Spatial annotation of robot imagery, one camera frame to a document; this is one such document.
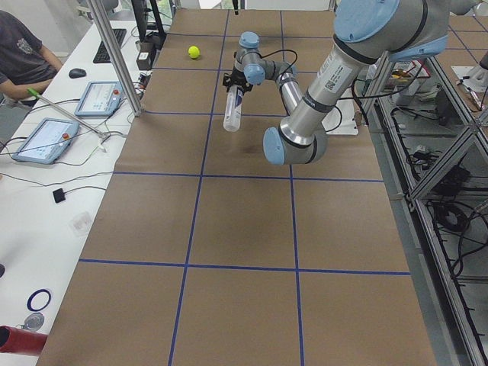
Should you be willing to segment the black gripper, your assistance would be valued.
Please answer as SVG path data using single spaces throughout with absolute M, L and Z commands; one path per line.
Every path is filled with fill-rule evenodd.
M 250 92 L 253 85 L 247 82 L 247 79 L 243 72 L 234 69 L 230 74 L 223 75 L 223 86 L 229 91 L 230 87 L 233 85 L 242 86 L 243 92 Z

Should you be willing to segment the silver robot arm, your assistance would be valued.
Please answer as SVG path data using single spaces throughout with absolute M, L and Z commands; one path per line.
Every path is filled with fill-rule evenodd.
M 301 92 L 290 63 L 267 61 L 259 37 L 239 38 L 233 71 L 224 76 L 228 93 L 223 127 L 240 127 L 243 95 L 265 80 L 276 83 L 288 115 L 263 137 L 266 159 L 274 165 L 308 164 L 327 147 L 326 115 L 366 66 L 384 52 L 392 62 L 440 54 L 448 42 L 450 14 L 464 15 L 476 1 L 342 1 L 335 11 L 333 47 L 317 77 Z

